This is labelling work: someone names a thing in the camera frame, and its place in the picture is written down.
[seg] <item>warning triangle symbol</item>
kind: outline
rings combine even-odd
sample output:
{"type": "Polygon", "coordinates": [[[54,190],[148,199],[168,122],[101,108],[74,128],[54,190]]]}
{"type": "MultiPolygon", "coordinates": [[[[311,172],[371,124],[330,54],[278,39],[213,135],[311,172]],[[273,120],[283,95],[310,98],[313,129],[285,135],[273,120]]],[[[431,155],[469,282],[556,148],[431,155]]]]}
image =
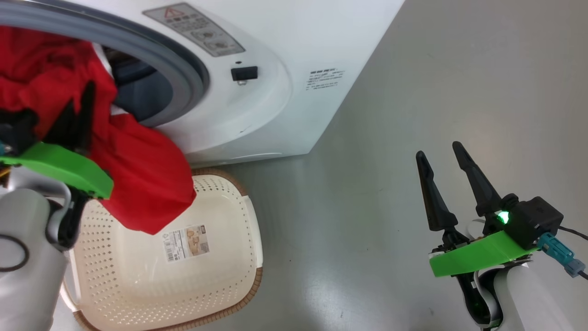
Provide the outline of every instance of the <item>warning triangle symbol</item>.
{"type": "Polygon", "coordinates": [[[183,15],[184,15],[183,12],[181,12],[177,9],[173,9],[172,7],[165,9],[165,18],[173,18],[173,17],[183,16],[183,15]]]}

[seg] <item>floor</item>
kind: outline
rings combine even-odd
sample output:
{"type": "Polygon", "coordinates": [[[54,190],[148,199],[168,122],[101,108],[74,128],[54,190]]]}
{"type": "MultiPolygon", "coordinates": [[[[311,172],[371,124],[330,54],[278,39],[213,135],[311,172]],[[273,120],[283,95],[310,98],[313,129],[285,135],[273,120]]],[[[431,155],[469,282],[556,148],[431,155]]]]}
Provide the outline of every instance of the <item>floor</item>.
{"type": "MultiPolygon", "coordinates": [[[[577,13],[586,9],[407,0],[310,154],[224,168],[256,207],[264,275],[247,307],[199,330],[478,330],[457,281],[428,266],[441,234],[427,227],[415,153],[427,153],[461,226],[475,201],[454,140],[500,194],[541,195],[566,226],[588,231],[588,179],[578,176],[588,42],[577,13]]],[[[588,259],[586,243],[562,238],[588,259]]],[[[584,329],[587,284],[540,254],[532,268],[584,329]]],[[[52,330],[80,330],[62,302],[52,330]]]]}

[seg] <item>red cloth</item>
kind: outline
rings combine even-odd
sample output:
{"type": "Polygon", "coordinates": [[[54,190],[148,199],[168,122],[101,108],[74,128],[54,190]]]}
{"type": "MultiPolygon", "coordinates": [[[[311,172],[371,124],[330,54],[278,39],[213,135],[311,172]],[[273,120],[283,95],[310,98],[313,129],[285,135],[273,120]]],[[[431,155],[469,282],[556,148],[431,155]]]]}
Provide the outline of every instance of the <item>red cloth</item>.
{"type": "Polygon", "coordinates": [[[132,115],[110,115],[116,87],[91,43],[0,27],[0,108],[33,109],[42,139],[88,81],[96,84],[90,158],[114,181],[104,207],[125,227],[155,234],[188,208],[196,192],[188,162],[163,134],[132,115]]]}

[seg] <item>washing machine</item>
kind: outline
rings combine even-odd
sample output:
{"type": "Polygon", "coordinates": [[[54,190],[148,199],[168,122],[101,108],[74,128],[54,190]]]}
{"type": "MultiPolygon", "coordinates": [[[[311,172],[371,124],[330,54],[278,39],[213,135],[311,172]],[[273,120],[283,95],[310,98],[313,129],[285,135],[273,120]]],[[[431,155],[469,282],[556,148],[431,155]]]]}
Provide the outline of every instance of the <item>washing machine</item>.
{"type": "Polygon", "coordinates": [[[402,2],[0,0],[0,24],[100,45],[115,103],[211,166],[308,153],[402,2]]]}

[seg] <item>beige laundry basket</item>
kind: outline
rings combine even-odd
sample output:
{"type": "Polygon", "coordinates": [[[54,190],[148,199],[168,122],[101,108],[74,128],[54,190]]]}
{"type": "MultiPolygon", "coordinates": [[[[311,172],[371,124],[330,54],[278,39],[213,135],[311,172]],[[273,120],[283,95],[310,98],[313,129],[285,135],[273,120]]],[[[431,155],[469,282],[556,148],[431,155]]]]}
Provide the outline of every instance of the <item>beige laundry basket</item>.
{"type": "Polygon", "coordinates": [[[263,253],[251,200],[222,171],[193,175],[192,206],[155,236],[124,228],[97,201],[86,205],[73,284],[61,290],[85,330],[188,330],[253,298],[263,253]]]}

